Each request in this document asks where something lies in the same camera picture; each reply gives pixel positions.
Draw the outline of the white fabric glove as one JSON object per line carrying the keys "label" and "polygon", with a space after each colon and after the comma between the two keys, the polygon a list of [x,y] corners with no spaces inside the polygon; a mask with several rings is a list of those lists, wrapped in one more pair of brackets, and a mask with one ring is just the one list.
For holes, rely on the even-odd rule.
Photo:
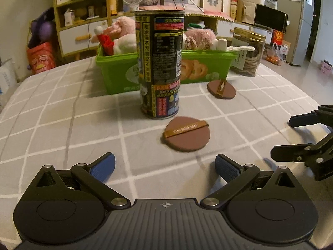
{"label": "white fabric glove", "polygon": [[224,38],[214,39],[211,42],[211,50],[217,50],[222,52],[231,52],[231,51],[254,51],[255,48],[252,46],[228,46],[228,41]]}

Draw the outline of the santa plush toy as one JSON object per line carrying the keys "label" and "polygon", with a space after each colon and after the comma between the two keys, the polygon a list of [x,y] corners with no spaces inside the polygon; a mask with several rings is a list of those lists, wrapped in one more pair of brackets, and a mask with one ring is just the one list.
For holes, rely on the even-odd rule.
{"label": "santa plush toy", "polygon": [[112,39],[111,36],[119,35],[119,31],[112,27],[104,29],[97,26],[94,29],[95,36],[107,56],[136,53],[137,41],[134,33],[125,34],[119,38]]}

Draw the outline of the pink knitted apple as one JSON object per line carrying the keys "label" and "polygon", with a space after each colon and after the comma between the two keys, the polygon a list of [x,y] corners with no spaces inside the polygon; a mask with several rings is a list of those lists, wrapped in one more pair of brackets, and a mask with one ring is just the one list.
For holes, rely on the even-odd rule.
{"label": "pink knitted apple", "polygon": [[211,42],[216,39],[215,33],[210,29],[203,29],[203,28],[191,28],[184,32],[183,35],[183,49],[185,50],[185,40],[187,37],[193,37],[196,41],[207,37],[211,40]]}

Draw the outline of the pink plush toy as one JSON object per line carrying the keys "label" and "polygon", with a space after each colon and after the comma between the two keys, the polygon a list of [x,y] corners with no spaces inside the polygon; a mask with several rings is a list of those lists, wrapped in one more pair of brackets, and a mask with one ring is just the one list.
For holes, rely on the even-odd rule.
{"label": "pink plush toy", "polygon": [[94,33],[95,35],[90,39],[91,43],[99,42],[98,33],[108,36],[114,43],[117,41],[125,45],[136,43],[135,21],[127,16],[117,18],[112,25],[107,28],[97,26],[94,29]]}

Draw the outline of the brown round powder puff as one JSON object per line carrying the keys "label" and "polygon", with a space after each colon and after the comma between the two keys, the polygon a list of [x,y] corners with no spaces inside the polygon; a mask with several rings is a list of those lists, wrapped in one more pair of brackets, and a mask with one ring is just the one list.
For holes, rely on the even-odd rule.
{"label": "brown round powder puff", "polygon": [[176,151],[193,152],[200,150],[210,140],[209,124],[205,120],[177,116],[164,129],[162,140]]}

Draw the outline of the grey checked tablecloth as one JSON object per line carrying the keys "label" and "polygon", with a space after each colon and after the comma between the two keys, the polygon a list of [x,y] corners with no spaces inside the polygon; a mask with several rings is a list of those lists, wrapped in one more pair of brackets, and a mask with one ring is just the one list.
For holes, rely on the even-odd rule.
{"label": "grey checked tablecloth", "polygon": [[318,104],[270,68],[227,80],[236,89],[231,100],[213,97],[205,83],[181,86],[179,115],[207,121],[211,134],[204,148],[178,152],[162,141],[168,121],[142,114],[137,91],[107,94],[92,58],[26,79],[1,112],[1,242],[9,249],[20,243],[12,214],[46,164],[69,169],[112,152],[116,168],[107,184],[130,200],[201,200],[222,183],[213,168],[218,154],[271,170],[278,165],[274,146],[327,135],[320,124],[288,126],[291,116]]}

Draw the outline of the grey refrigerator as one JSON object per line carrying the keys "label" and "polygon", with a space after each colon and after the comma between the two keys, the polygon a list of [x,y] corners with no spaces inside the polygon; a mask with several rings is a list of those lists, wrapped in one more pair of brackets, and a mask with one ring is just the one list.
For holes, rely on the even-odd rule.
{"label": "grey refrigerator", "polygon": [[314,0],[278,0],[278,10],[288,15],[284,40],[291,45],[286,61],[301,66],[312,30]]}

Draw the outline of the brown round puff far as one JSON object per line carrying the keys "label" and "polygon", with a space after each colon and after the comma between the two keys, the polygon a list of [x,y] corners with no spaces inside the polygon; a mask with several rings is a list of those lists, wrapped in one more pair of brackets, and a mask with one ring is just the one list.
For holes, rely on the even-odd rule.
{"label": "brown round puff far", "polygon": [[226,80],[214,80],[207,84],[208,91],[218,99],[233,99],[236,96],[235,88]]}

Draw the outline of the glass jar gold lid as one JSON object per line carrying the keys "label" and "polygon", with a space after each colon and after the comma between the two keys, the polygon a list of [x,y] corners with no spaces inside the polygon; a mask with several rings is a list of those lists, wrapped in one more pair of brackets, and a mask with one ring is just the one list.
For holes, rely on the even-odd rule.
{"label": "glass jar gold lid", "polygon": [[240,75],[255,77],[263,55],[265,41],[266,37],[262,34],[235,28],[231,46],[237,57],[233,60],[230,69]]}

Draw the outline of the green plastic bin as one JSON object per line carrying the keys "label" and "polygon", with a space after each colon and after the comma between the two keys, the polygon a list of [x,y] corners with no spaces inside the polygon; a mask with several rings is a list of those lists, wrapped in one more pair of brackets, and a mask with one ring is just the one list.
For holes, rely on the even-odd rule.
{"label": "green plastic bin", "polygon": [[[177,58],[151,58],[149,76],[161,82],[179,78],[181,84],[226,79],[235,58],[234,52],[183,50]],[[105,56],[100,48],[95,62],[111,95],[139,90],[139,78],[148,72],[136,53]]]}

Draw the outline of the black microwave oven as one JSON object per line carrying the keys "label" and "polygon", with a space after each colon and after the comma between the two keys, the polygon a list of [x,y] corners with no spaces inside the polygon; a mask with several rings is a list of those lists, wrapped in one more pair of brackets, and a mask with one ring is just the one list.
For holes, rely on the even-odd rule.
{"label": "black microwave oven", "polygon": [[267,6],[256,4],[254,24],[285,33],[288,14]]}

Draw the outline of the red snack bucket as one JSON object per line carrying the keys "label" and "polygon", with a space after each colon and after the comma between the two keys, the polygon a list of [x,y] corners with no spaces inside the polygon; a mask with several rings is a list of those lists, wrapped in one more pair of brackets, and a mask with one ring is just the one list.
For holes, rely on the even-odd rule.
{"label": "red snack bucket", "polygon": [[29,69],[38,74],[56,67],[54,50],[49,42],[42,43],[32,49],[27,49]]}

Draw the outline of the low wooden tv cabinet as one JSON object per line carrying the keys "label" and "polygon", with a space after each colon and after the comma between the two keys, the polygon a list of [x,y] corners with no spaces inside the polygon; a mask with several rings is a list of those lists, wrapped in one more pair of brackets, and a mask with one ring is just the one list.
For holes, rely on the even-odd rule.
{"label": "low wooden tv cabinet", "polygon": [[213,17],[185,15],[185,27],[187,27],[190,23],[198,24],[202,28],[211,29],[214,31],[217,38],[226,38],[228,41],[231,41],[232,39],[234,28],[242,28],[244,30],[260,34],[266,38],[266,44],[270,44],[273,35],[273,31],[270,28],[241,23],[236,20],[234,20],[234,23],[231,23],[229,21],[223,21]]}

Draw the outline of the purple ball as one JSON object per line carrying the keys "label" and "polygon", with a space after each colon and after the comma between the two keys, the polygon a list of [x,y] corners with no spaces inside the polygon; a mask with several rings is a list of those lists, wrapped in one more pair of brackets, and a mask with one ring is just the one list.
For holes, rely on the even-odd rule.
{"label": "purple ball", "polygon": [[49,41],[54,34],[54,22],[43,22],[38,30],[38,36],[42,42]]}

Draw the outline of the pink table runner cloth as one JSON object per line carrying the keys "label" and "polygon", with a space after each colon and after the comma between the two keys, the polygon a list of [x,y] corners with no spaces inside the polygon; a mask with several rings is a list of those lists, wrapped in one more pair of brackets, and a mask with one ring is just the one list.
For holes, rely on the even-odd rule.
{"label": "pink table runner cloth", "polygon": [[164,6],[164,5],[155,5],[155,6],[139,6],[140,10],[167,10],[167,11],[185,11],[186,16],[206,16],[210,18],[216,18],[223,21],[229,21],[231,23],[234,23],[234,19],[229,17],[226,13],[221,11],[215,11],[215,10],[207,10],[200,7],[197,7],[195,5],[187,5],[182,6],[178,5],[175,7],[175,5],[172,6]]}

